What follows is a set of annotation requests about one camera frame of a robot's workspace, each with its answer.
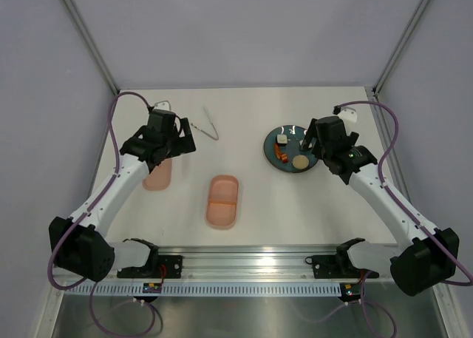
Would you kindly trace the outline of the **white cat paw tongs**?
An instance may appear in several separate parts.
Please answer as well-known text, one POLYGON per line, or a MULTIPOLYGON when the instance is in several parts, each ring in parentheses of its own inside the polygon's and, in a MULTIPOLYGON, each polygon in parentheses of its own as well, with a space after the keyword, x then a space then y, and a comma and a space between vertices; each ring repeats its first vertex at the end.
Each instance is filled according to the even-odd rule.
POLYGON ((213 140, 213 141, 218 141, 218 140, 220 139, 220 136, 219 136, 219 133, 218 133, 218 131, 217 131, 217 128, 216 128, 215 125, 214 125, 214 122, 213 122, 213 120, 212 120, 212 118, 211 118, 211 115, 210 115, 210 113, 209 113, 209 111, 208 111, 208 108, 207 108, 206 106, 203 106, 203 111, 204 111, 204 113, 205 113, 205 116, 206 116, 206 118, 207 118, 207 121, 208 121, 209 125, 211 126, 213 132, 212 132, 212 133, 209 133, 209 132, 207 132, 206 130, 204 130, 204 129, 198 127, 196 124, 194 124, 194 123, 192 123, 192 122, 190 123, 190 125, 191 125, 192 128, 194 128, 194 129, 197 130, 198 132, 202 133, 204 136, 210 138, 210 139, 213 140))

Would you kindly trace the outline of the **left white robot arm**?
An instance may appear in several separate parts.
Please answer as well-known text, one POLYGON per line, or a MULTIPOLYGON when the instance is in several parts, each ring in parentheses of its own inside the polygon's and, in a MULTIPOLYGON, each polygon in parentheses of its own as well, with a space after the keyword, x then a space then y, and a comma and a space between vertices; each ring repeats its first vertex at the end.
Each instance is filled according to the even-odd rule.
POLYGON ((187 118, 152 109, 145 125, 118 148, 112 172, 68 218, 49 226, 52 254, 48 266, 100 282, 114 270, 154 276, 160 267, 157 247, 145 240, 108 243, 116 215, 133 191, 164 160, 196 151, 187 118))

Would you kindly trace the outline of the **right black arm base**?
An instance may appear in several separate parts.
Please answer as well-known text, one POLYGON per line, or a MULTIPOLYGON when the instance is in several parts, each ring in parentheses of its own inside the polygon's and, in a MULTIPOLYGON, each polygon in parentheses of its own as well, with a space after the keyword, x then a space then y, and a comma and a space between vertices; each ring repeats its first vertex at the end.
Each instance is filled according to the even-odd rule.
POLYGON ((304 262, 312 268, 315 279, 362 279, 366 269, 357 269, 351 264, 343 266, 334 254, 308 256, 304 262))

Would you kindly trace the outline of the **long brown sausage piece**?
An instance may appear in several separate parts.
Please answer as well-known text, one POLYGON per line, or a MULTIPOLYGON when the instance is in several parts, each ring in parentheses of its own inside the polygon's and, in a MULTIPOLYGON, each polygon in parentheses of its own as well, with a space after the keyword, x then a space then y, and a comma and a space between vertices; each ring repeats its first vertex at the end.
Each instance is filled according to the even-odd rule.
POLYGON ((274 144, 274 152, 275 152, 276 158, 281 160, 282 159, 282 153, 281 153, 281 150, 280 150, 279 145, 277 143, 274 144))

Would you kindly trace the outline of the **pink divided lunch box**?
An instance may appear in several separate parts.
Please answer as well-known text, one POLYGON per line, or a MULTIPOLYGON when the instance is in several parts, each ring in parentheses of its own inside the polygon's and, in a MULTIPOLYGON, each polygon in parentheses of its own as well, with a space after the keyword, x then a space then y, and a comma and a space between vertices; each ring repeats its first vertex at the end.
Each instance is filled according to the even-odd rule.
POLYGON ((211 179, 205 213, 207 224, 215 229, 229 229, 237 219, 239 181, 232 175, 211 179))

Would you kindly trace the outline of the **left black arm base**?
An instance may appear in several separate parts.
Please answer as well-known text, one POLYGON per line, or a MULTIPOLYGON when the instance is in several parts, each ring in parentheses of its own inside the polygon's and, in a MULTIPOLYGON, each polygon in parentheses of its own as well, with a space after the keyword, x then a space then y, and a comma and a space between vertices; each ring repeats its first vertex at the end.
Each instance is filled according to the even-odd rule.
POLYGON ((181 255, 157 254, 144 266, 123 268, 117 273, 121 279, 180 279, 183 269, 181 255))

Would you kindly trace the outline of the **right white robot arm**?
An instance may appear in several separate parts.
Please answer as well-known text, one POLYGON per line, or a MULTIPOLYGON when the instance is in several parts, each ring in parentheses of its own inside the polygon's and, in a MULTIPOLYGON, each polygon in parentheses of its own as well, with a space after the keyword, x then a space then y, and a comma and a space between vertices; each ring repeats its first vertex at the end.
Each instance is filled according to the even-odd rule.
POLYGON ((302 141, 333 175, 358 193, 381 218, 395 238, 394 247, 349 240, 337 248, 336 269, 352 276, 359 269, 391 277, 409 296, 443 282, 455 274, 459 237, 452 229, 440 230, 412 206, 378 172, 378 161, 358 134, 348 133, 342 119, 312 119, 302 141))

